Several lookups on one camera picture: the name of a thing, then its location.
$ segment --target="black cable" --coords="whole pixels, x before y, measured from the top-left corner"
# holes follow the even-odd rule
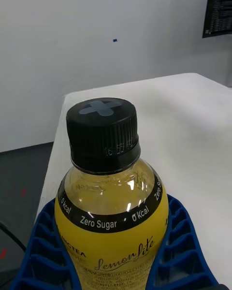
[[[8,235],[14,242],[16,242],[16,244],[19,245],[20,248],[22,248],[22,250],[25,252],[26,251],[26,247],[23,245],[23,243],[16,237],[14,236],[13,233],[11,233],[6,226],[4,226],[4,224],[2,224],[0,222],[0,229],[6,233],[6,235]]]

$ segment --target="gray floor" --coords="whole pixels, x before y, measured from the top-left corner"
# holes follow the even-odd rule
[[[25,246],[36,216],[52,145],[0,154],[0,222]],[[0,230],[0,288],[7,275],[20,267],[23,256],[20,247]]]

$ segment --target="red mark on floor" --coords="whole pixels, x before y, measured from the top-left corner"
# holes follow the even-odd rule
[[[24,197],[26,195],[26,189],[21,190],[21,196]]]
[[[4,259],[6,255],[6,248],[4,248],[1,252],[0,259]]]

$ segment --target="blue object on wall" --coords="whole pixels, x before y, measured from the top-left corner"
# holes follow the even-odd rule
[[[146,290],[201,289],[218,285],[203,257],[188,212],[168,196],[168,228],[155,257]],[[81,290],[54,219],[55,200],[39,214],[10,290]]]

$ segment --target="black label band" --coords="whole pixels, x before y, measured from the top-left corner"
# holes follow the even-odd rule
[[[162,199],[162,182],[156,172],[154,187],[139,206],[128,212],[113,215],[96,215],[76,207],[68,198],[63,178],[58,190],[59,206],[65,217],[76,226],[91,232],[114,233],[136,227],[147,220],[157,209]]]

